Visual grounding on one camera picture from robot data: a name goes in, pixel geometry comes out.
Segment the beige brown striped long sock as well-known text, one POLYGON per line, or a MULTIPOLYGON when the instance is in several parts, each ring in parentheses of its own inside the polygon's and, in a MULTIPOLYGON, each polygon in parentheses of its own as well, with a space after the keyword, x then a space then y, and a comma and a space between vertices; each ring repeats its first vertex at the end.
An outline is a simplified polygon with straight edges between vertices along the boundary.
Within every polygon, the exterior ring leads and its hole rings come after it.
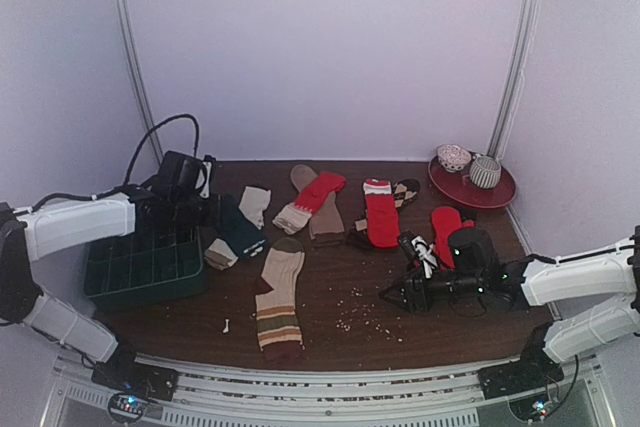
POLYGON ((257 341, 268 362, 289 362, 302 353, 296 287, 304 261, 302 244, 293 238, 281 238, 270 248, 254 284, 257 341))

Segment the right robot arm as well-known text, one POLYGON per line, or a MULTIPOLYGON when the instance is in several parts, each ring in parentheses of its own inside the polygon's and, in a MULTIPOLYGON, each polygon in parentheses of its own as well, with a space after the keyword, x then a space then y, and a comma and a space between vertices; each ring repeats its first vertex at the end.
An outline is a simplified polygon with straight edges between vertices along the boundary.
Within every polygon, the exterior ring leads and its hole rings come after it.
POLYGON ((381 299, 407 312, 426 312, 435 301, 471 297, 528 309, 559 300, 607 295, 607 300, 566 320, 535 328, 512 377, 535 387, 551 371, 585 350, 639 331, 639 236, 572 256, 530 254, 502 263, 489 234, 476 227, 451 233, 446 263, 434 246, 411 232, 398 238, 409 264, 380 291, 381 299))

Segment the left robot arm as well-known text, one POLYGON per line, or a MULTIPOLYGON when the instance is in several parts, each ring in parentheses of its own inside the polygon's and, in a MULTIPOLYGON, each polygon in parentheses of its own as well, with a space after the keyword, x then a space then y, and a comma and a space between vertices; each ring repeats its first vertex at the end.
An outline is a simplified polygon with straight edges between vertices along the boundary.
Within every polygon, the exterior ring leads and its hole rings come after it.
POLYGON ((116 336, 59 300, 32 276, 31 266, 71 247, 145 230, 190 229, 213 223, 210 194, 216 160, 169 151, 159 171, 141 185, 125 181, 91 196, 56 193, 23 209, 1 205, 1 323, 23 324, 105 363, 106 376, 123 391, 144 380, 138 362, 117 352, 116 336))

